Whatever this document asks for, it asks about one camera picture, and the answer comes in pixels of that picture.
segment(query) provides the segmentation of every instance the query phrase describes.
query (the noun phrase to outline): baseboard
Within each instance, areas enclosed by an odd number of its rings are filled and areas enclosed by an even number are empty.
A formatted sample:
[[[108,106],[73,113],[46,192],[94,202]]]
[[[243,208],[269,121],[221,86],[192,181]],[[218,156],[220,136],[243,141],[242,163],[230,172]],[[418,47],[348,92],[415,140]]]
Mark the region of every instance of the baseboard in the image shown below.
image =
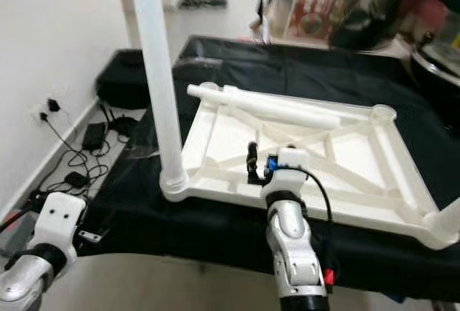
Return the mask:
[[[85,111],[75,121],[73,127],[69,128],[63,134],[64,140],[69,142],[69,138],[71,138],[75,133],[75,128],[78,130],[78,132],[82,132],[92,115],[94,115],[94,113],[97,111],[98,103],[99,99],[96,98],[93,103],[86,107]],[[14,209],[21,202],[24,202],[33,190],[37,189],[40,180],[42,180],[43,177],[53,169],[60,156],[65,152],[66,149],[67,147],[61,141],[56,143],[56,145],[51,149],[50,153],[43,159],[43,162],[39,165],[39,167],[14,194],[11,200],[7,203],[6,207],[0,210],[0,222],[5,219],[6,215],[12,209]]]

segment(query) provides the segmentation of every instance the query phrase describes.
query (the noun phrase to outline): white cylindrical rod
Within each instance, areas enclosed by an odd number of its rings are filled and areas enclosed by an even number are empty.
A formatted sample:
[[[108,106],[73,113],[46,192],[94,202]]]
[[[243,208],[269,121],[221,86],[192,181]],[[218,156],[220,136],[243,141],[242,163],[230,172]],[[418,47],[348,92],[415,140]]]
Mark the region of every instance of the white cylindrical rod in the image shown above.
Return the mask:
[[[441,212],[428,214],[426,220],[436,235],[442,238],[458,236],[460,232],[460,198],[457,198]]]
[[[189,85],[187,93],[190,96],[198,97],[211,103],[236,106],[237,108],[274,116],[277,119],[301,126],[320,129],[335,129],[340,126],[340,118],[337,116],[324,115],[311,111],[299,111],[298,109],[280,106],[269,101],[265,102],[247,98],[242,94],[226,93],[196,85]]]
[[[145,71],[152,101],[165,193],[178,193],[188,177],[182,163],[178,110],[167,46],[162,0],[134,0]]]

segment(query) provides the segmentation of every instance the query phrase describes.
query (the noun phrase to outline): tiled floor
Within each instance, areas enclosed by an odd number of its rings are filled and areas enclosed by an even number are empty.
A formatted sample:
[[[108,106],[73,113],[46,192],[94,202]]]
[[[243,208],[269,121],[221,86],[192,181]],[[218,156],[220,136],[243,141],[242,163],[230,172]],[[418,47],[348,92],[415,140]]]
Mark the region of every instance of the tiled floor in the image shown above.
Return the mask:
[[[257,0],[229,0],[227,10],[200,9],[165,15],[171,60],[190,34],[217,37],[251,37],[249,23],[256,17]],[[133,14],[128,14],[132,44],[139,46]],[[91,122],[102,120],[97,113]],[[109,142],[116,138],[109,136]],[[121,151],[114,144],[105,163]],[[382,294],[336,288],[331,296],[334,311],[431,310],[427,301],[408,300],[402,306]],[[79,259],[45,295],[45,311],[254,311],[278,310],[272,276],[213,264],[199,264],[156,256],[111,254]]]

